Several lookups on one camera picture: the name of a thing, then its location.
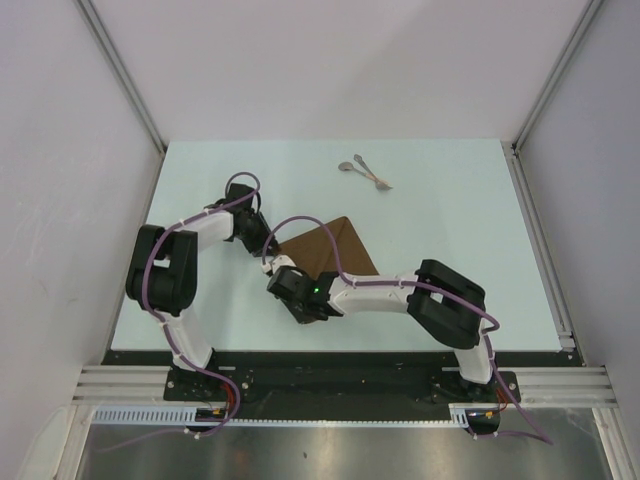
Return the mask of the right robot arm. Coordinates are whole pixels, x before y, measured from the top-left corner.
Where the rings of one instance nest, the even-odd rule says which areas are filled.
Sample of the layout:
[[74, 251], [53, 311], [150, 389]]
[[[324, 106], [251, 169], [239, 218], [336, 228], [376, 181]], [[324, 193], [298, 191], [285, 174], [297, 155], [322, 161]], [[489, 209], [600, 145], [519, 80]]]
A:
[[424, 260], [413, 273], [353, 275], [330, 271], [316, 279], [286, 255], [262, 265], [267, 291], [280, 300], [300, 324], [358, 313], [410, 316], [432, 338], [453, 349], [461, 388], [473, 401], [484, 401], [497, 389], [489, 349], [481, 329], [485, 290], [436, 260]]

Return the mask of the brown cloth napkin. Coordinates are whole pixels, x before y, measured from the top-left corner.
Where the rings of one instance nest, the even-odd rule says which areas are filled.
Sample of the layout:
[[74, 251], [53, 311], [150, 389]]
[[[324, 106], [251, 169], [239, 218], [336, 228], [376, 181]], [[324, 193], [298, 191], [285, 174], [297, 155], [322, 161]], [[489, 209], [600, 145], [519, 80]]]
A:
[[278, 255], [288, 255], [295, 267], [317, 279], [323, 272], [376, 276], [378, 270], [349, 218], [342, 216], [318, 226], [279, 246]]

